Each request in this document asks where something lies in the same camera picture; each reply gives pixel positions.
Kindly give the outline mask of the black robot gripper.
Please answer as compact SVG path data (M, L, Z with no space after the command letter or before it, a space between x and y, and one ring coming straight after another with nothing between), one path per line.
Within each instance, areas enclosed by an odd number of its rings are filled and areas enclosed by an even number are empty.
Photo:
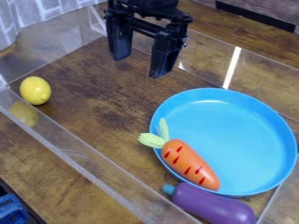
M133 31L125 18L137 14L141 18L171 20L177 33L159 31L153 36L149 77L159 78L173 70L180 50L187 46L187 27L192 17L177 9L179 0L108 0L107 39L113 60L131 55Z

